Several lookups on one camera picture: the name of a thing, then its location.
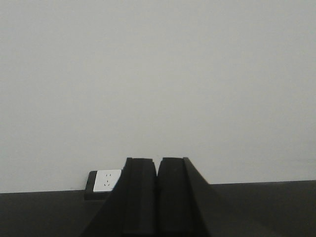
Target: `desk surface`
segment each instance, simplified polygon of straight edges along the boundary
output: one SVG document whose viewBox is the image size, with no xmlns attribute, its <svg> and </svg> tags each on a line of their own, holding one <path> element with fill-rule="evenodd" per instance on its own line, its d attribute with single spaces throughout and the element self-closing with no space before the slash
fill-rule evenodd
<svg viewBox="0 0 316 237">
<path fill-rule="evenodd" d="M 241 211 L 286 237 L 316 233 L 316 181 L 211 185 Z M 84 191 L 0 194 L 1 237 L 77 237 L 104 201 Z"/>
</svg>

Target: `power outlet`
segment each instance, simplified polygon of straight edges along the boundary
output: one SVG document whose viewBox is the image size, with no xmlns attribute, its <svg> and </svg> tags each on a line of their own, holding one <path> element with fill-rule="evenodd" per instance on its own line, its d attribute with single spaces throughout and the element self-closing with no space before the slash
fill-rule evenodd
<svg viewBox="0 0 316 237">
<path fill-rule="evenodd" d="M 95 177 L 93 192 L 99 193 L 112 191 L 119 180 L 120 174 L 120 169 L 98 170 Z"/>
</svg>

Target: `white wall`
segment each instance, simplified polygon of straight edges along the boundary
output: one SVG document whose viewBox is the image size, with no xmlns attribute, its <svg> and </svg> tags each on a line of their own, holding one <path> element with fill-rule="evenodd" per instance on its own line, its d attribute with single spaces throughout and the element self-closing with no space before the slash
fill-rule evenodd
<svg viewBox="0 0 316 237">
<path fill-rule="evenodd" d="M 0 192 L 126 157 L 316 179 L 315 1 L 1 1 Z"/>
</svg>

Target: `black desk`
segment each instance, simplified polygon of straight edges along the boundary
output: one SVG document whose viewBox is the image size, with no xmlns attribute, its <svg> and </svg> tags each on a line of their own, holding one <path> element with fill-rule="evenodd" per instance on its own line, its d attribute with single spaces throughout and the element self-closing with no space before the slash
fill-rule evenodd
<svg viewBox="0 0 316 237">
<path fill-rule="evenodd" d="M 218 184 L 228 202 L 285 237 L 314 237 L 316 181 Z M 0 194 L 0 237 L 77 237 L 104 201 L 84 191 Z"/>
</svg>

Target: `white power outlet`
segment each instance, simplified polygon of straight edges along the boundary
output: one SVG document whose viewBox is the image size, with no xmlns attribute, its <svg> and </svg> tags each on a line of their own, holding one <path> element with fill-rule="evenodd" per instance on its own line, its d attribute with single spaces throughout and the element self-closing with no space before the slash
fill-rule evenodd
<svg viewBox="0 0 316 237">
<path fill-rule="evenodd" d="M 93 192 L 110 192 L 117 184 L 120 174 L 120 169 L 98 170 L 94 181 Z"/>
</svg>

